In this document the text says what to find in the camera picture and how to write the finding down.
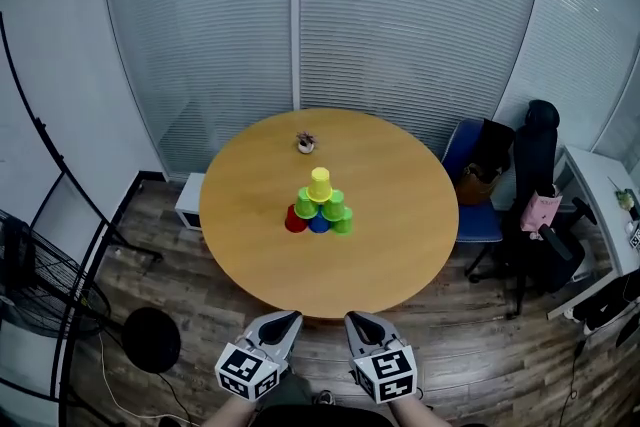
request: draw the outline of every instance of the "office chair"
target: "office chair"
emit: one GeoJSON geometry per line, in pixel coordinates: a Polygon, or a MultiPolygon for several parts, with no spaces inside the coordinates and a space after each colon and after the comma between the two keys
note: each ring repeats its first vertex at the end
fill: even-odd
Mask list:
{"type": "Polygon", "coordinates": [[[572,202],[576,210],[564,219],[564,216],[556,215],[551,227],[543,225],[538,232],[542,240],[531,240],[529,233],[520,229],[520,217],[533,193],[538,191],[549,196],[553,192],[559,124],[560,115],[551,103],[542,100],[529,103],[525,124],[516,130],[516,199],[502,222],[504,240],[496,251],[499,264],[492,272],[473,274],[484,256],[481,255],[465,271],[472,283],[492,277],[517,276],[516,310],[507,318],[514,318],[522,311],[527,276],[534,281],[540,293],[556,292],[569,282],[585,255],[584,248],[570,229],[584,216],[596,224],[591,208],[579,198],[574,198],[572,202]]]}
{"type": "MultiPolygon", "coordinates": [[[[451,134],[442,157],[442,166],[454,185],[470,162],[473,149],[480,138],[482,124],[482,120],[465,119],[458,123],[451,134]]],[[[484,244],[479,259],[482,259],[494,244],[502,241],[500,221],[491,200],[479,205],[458,205],[458,219],[456,242],[484,244]]]]}

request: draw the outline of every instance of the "yellow cup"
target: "yellow cup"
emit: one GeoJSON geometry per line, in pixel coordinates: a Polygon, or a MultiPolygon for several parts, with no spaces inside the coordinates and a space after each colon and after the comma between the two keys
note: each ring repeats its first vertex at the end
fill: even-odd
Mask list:
{"type": "Polygon", "coordinates": [[[309,199],[316,203],[324,203],[331,197],[332,192],[329,170],[324,167],[317,167],[311,171],[311,185],[307,187],[309,199]]]}

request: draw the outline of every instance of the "plastic cup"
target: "plastic cup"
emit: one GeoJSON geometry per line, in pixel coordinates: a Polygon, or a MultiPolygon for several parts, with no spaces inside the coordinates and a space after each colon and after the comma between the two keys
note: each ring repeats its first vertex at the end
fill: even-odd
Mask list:
{"type": "Polygon", "coordinates": [[[329,231],[329,228],[331,228],[331,223],[324,218],[321,212],[309,220],[309,229],[313,233],[324,233],[329,231]]]}
{"type": "Polygon", "coordinates": [[[333,223],[333,231],[340,235],[347,235],[353,230],[353,211],[349,207],[344,207],[344,216],[339,221],[333,223]]]}
{"type": "Polygon", "coordinates": [[[318,205],[309,199],[306,187],[302,187],[298,191],[295,211],[296,215],[301,219],[311,219],[318,214],[318,205]]]}
{"type": "Polygon", "coordinates": [[[311,201],[324,203],[331,197],[332,192],[329,170],[324,167],[317,167],[311,171],[311,185],[307,187],[307,195],[311,201]]]}
{"type": "Polygon", "coordinates": [[[333,189],[331,197],[322,205],[322,215],[327,221],[336,222],[344,217],[344,194],[333,189]]]}
{"type": "Polygon", "coordinates": [[[290,205],[287,210],[287,218],[284,221],[284,226],[290,232],[300,233],[301,231],[304,231],[306,229],[307,221],[298,217],[296,215],[294,206],[290,205]]]}

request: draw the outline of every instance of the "red cup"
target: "red cup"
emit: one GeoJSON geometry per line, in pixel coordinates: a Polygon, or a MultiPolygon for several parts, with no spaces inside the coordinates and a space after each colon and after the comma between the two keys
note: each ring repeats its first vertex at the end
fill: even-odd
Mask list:
{"type": "Polygon", "coordinates": [[[295,205],[291,205],[287,210],[287,218],[284,221],[284,226],[287,230],[293,233],[300,233],[307,227],[307,220],[302,219],[296,215],[294,210],[295,205]]]}

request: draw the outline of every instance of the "round wooden table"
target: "round wooden table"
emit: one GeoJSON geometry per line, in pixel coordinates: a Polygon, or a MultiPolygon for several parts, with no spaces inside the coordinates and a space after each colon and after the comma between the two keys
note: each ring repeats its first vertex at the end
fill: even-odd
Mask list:
{"type": "Polygon", "coordinates": [[[200,195],[214,258],[244,290],[283,310],[342,318],[377,312],[424,288],[456,239],[458,206],[438,159],[380,118],[308,109],[267,118],[215,157],[200,195]],[[296,133],[317,138],[309,155],[296,133]],[[287,207],[323,166],[353,209],[353,232],[291,233],[287,207]]]}

